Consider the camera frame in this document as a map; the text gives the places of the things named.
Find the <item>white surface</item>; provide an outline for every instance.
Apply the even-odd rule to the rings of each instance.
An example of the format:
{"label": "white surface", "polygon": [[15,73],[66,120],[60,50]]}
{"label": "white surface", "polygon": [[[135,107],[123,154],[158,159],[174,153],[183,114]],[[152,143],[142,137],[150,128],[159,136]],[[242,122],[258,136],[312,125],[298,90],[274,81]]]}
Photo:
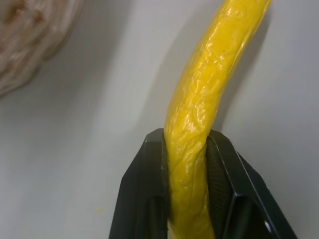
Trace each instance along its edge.
{"label": "white surface", "polygon": [[[63,50],[0,101],[1,239],[108,237],[120,179],[163,126],[216,2],[87,1]],[[319,234],[318,9],[316,0],[273,3],[215,125],[301,239]]]}

